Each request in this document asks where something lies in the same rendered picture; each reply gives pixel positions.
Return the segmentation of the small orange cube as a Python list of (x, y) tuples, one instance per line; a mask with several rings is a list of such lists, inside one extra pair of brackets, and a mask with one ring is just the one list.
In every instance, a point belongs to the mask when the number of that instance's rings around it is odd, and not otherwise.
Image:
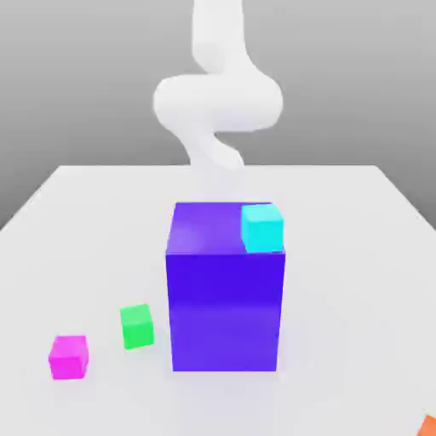
[(426, 415), (416, 436), (436, 436), (436, 417)]

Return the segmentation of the small magenta cube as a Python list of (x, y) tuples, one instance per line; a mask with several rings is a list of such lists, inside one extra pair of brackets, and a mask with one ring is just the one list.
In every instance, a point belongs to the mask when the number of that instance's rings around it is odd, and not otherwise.
[(89, 348), (86, 336), (56, 336), (49, 353), (54, 380), (77, 380), (86, 375)]

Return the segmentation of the large purple box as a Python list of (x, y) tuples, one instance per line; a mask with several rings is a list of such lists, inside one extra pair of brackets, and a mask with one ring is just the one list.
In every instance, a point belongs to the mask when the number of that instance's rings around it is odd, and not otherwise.
[(277, 368), (285, 251), (246, 251), (246, 204), (175, 205), (165, 253), (175, 371)]

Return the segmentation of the small cyan cube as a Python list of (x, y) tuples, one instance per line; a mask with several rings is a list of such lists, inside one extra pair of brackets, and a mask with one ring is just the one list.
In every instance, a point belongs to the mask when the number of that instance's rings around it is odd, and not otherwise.
[(241, 208), (241, 239), (248, 253), (284, 250), (284, 218), (275, 204), (246, 204)]

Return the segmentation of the small green cube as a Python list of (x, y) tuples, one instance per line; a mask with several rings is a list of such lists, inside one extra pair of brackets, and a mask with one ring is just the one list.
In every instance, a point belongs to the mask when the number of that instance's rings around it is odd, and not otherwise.
[(120, 318), (125, 349), (149, 346), (154, 343), (154, 328), (150, 307), (144, 303), (122, 307)]

